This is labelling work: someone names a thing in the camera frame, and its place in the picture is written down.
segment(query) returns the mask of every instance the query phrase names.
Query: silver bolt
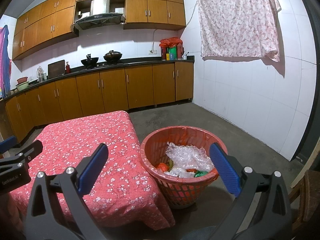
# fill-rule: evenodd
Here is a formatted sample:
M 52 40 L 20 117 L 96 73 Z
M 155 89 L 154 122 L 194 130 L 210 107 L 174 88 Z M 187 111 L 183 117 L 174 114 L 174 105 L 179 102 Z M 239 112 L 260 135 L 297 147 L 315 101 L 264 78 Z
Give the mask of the silver bolt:
M 67 174 L 71 174 L 71 173 L 73 173 L 75 171 L 75 169 L 73 168 L 73 167 L 68 167 L 67 169 L 66 169 L 66 173 Z
M 42 178 L 43 176 L 44 176 L 44 172 L 43 171 L 38 172 L 38 174 L 37 174 L 38 178 Z
M 275 171 L 275 176 L 278 177 L 278 178 L 281 177 L 281 172 Z
M 252 168 L 251 167 L 249 167 L 249 166 L 246 166 L 246 167 L 244 167 L 244 172 L 246 172 L 246 173 L 252 173 Z

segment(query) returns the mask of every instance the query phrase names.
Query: red floral tablecloth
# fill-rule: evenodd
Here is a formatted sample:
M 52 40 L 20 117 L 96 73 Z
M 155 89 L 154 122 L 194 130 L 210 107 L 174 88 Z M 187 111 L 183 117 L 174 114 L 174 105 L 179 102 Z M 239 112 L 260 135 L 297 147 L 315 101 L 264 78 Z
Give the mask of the red floral tablecloth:
M 46 126 L 37 137 L 43 152 L 29 163 L 31 182 L 12 191 L 17 207 L 25 214 L 36 174 L 62 173 L 90 156 L 100 143 L 108 146 L 109 158 L 89 195 L 83 197 L 102 226 L 116 227 L 135 220 L 154 230 L 175 224 L 171 210 L 154 179 L 140 164 L 140 144 L 127 112 L 117 111 Z M 59 201 L 71 219 L 62 194 Z

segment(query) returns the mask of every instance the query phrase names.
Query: red bowl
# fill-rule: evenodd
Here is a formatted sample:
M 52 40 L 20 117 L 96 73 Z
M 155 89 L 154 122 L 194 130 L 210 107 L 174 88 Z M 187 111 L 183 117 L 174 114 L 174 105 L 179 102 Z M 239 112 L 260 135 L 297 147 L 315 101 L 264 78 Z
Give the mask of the red bowl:
M 27 79 L 28 79 L 28 77 L 22 77 L 22 78 L 17 79 L 18 85 L 23 83 L 23 82 L 26 82 Z

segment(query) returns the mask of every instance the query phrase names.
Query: bubble wrap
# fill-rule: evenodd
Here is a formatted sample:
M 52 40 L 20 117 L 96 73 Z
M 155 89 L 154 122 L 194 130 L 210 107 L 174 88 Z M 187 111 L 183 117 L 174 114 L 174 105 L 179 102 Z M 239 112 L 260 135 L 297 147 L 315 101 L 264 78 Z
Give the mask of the bubble wrap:
M 174 162 L 176 167 L 185 169 L 197 169 L 198 171 L 210 172 L 214 165 L 207 156 L 205 149 L 195 146 L 177 146 L 168 142 L 165 154 Z

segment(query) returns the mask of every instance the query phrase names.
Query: basket rim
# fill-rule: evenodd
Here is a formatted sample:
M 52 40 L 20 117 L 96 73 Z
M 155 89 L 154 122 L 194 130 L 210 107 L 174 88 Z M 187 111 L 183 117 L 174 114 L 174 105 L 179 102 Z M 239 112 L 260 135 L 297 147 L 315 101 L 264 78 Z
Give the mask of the basket rim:
M 162 180 L 164 182 L 167 183 L 171 183 L 174 185 L 194 185 L 194 184 L 199 184 L 199 183 L 206 183 L 206 181 L 212 179 L 213 177 L 216 177 L 216 179 L 219 176 L 219 173 L 217 171 L 216 168 L 214 168 L 212 171 L 210 171 L 208 174 L 201 176 L 201 177 L 197 177 L 197 178 L 177 178 L 174 176 L 170 176 L 167 175 L 165 173 L 163 173 L 162 171 L 158 171 L 148 160 L 146 153 L 145 153 L 145 146 L 146 143 L 148 141 L 148 139 L 153 136 L 154 134 L 162 131 L 162 130 L 167 130 L 167 129 L 171 129 L 171 128 L 182 128 L 182 129 L 187 129 L 187 128 L 192 128 L 194 130 L 199 130 L 199 131 L 203 131 L 207 134 L 209 134 L 210 136 L 213 136 L 219 143 L 220 147 L 225 151 L 226 154 L 228 154 L 227 151 L 227 147 L 225 146 L 225 144 L 223 143 L 223 141 L 217 137 L 216 135 L 214 135 L 213 133 L 205 130 L 205 129 L 201 129 L 198 127 L 194 127 L 194 126 L 186 126 L 186 125 L 176 125 L 176 126 L 167 126 L 164 128 L 160 128 L 158 130 L 153 131 L 152 133 L 148 134 L 147 137 L 145 137 L 145 139 L 143 140 L 141 147 L 140 147 L 140 157 L 141 157 L 141 164 L 142 166 L 145 168 L 145 170 L 150 173 L 153 177 Z

